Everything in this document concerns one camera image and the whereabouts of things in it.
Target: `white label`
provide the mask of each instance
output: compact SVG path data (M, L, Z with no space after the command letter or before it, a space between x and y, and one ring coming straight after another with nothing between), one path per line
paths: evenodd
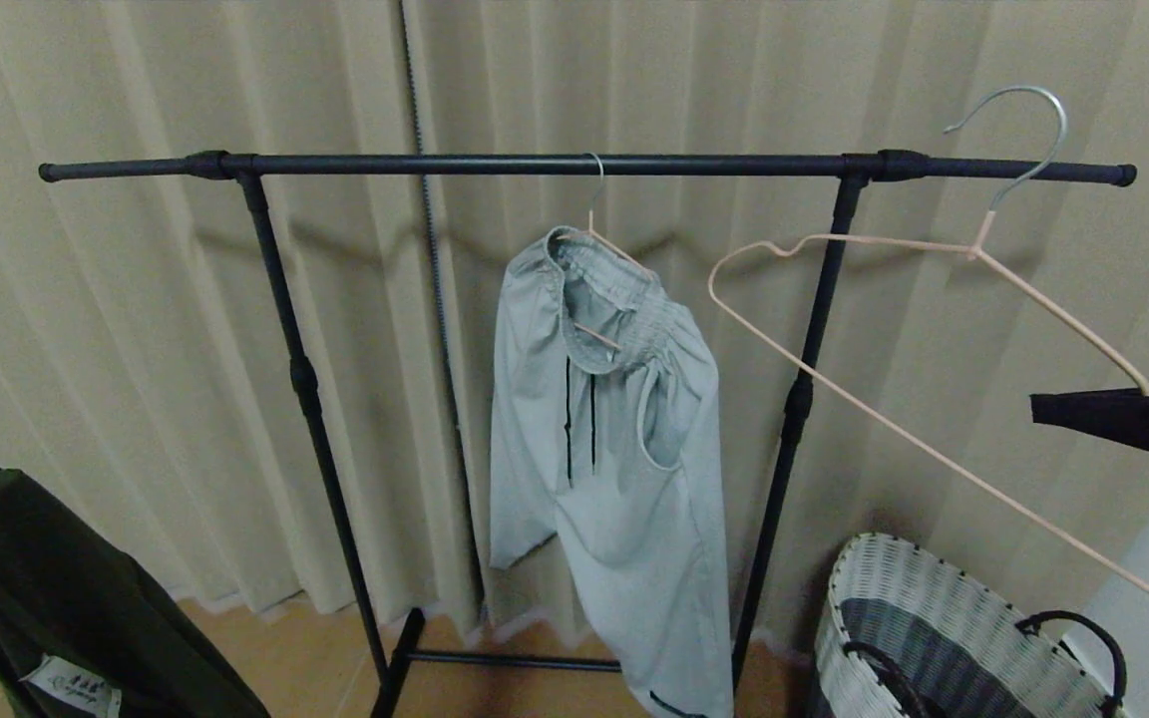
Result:
M86 710L97 718L117 718L118 709L123 708L123 692L109 686L105 678L57 655L43 655L41 664L20 680L33 684L52 698Z

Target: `silver metal hook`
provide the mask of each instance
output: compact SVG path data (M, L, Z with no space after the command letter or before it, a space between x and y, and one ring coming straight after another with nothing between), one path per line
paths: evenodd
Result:
M593 194L593 200L587 203L587 229L593 230L593 211L596 209L596 199L601 196L601 192L606 190L606 164L601 163L601 159L597 157L596 152L585 152L585 155L592 155L596 160L596 169L601 172L601 184L596 186L596 193Z
M1062 149L1062 144L1066 141L1066 110L1062 108L1062 100L1058 100L1057 94L1052 94L1052 92L1044 90L1044 87L1036 87L1034 85L1013 85L1002 87L1002 90L997 90L992 94L984 96L984 99L979 100L978 103L974 105L974 109L971 109L970 114L965 115L965 118L949 128L943 129L943 134L946 134L946 132L957 131L957 129L965 126L965 123L970 122L970 119L978 114L978 109L984 109L984 106L987 102L997 99L997 96L1002 94L1009 94L1009 92L1033 92L1034 94L1039 94L1040 96L1043 96L1043 99L1049 100L1049 105L1052 105L1054 110L1057 113L1057 140L1054 140L1054 146L1049 147L1048 155L1044 155L1044 160L1041 161L1041 163L1035 164L1035 167L1030 170L1026 170L1026 172L1023 172L1021 176L1013 178L1013 180L1003 186L1000 192L995 193L994 199L990 200L990 210L993 210L993 213L1000 207L1000 200L1003 200L1004 195L1009 194L1009 191L1012 191L1013 187L1030 180L1030 178L1039 176L1040 170L1049 167L1049 163L1051 163L1055 155L1057 155L1058 149Z

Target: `basket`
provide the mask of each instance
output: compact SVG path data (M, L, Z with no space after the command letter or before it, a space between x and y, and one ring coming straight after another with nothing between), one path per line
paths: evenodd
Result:
M1112 690L1040 635L1048 619L1084 624L1108 644ZM885 534L854 536L835 559L815 651L811 718L1126 717L1123 655L1102 627L1067 610L1025 617Z

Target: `black vertical pole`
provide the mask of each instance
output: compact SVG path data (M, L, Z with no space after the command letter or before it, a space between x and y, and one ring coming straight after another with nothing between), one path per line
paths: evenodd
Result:
M831 213L831 233L849 232L854 213L858 209L858 195L866 186L865 173L847 173L840 178L840 187L835 191L835 207ZM831 240L822 258L818 271L818 289L815 292L810 312L810 329L805 332L804 349L801 360L808 365L818 362L818 350L822 347L822 333L827 327L827 314L831 312L831 299L835 295L835 279L840 277L840 264L845 255L845 242ZM792 476L792 463L797 457L797 446L810 418L812 406L812 377L797 372L797 379L792 383L788 399L782 406L782 432L779 434L779 457L774 462L774 478L770 481L770 496L765 503L765 517L761 519L761 536L756 540L756 555L753 558L753 574L747 581L747 595L743 597L743 612L739 615L738 633L734 635L734 687L743 674L743 662L747 659L747 648L753 640L753 625L756 624L756 609L761 604L761 592L765 590L765 576L770 570L770 555L774 551L774 536L779 533L779 517L782 515L782 500L788 494L788 478Z
M339 473L331 455L331 438L327 437L327 426L322 422L318 375L314 371L314 363L309 362L309 356L304 354L304 340L300 337L300 324L295 322L295 307L291 303L291 287L286 283L283 255L277 250L277 236L273 233L272 219L269 219L269 199L265 199L264 185L256 173L239 172L237 179L238 184L242 185L246 208L250 209L252 222L255 223L255 237L260 240L264 271L269 273L269 285L273 289L277 318L283 324L286 349L291 354L291 385L295 387L296 396L300 396L300 410L304 412L304 420L309 424L309 437L314 438L314 454L318 457L322 485L327 489L331 517L337 526L339 548L344 550L344 563L348 568L352 594L357 600L357 609L361 610L361 623L367 631L370 657L375 659L375 673L378 674L380 685L386 685L388 661L384 658L384 644L379 640L379 624L375 622L375 609L370 605L367 578L361 572L361 558L357 556L357 545L352 535L352 522L348 519L344 491L339 487Z

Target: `dark green garment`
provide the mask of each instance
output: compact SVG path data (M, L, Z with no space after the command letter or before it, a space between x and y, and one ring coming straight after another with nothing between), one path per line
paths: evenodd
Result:
M122 690L122 717L269 717L139 563L25 473L0 469L0 681L17 716L91 718L20 681L45 654Z

